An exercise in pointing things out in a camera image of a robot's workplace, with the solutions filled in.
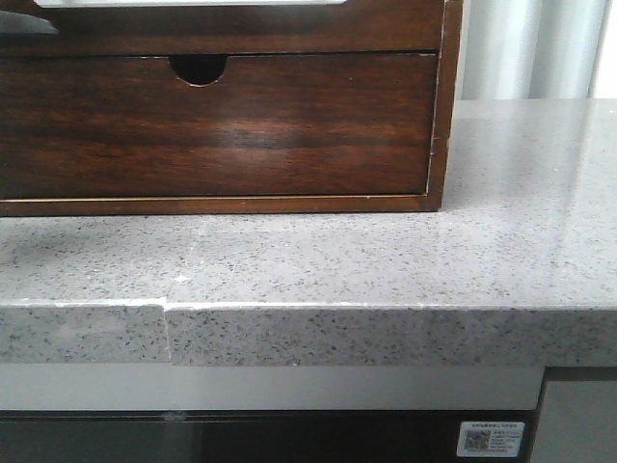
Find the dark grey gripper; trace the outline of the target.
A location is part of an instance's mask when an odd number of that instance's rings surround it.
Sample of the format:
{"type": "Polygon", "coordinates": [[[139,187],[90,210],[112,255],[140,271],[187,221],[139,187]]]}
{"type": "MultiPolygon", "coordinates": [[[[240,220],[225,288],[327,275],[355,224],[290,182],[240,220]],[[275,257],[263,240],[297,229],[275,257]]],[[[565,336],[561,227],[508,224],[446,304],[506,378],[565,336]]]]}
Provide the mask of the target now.
{"type": "Polygon", "coordinates": [[[0,13],[0,32],[9,36],[58,35],[58,29],[47,19],[30,14],[0,13]]]}

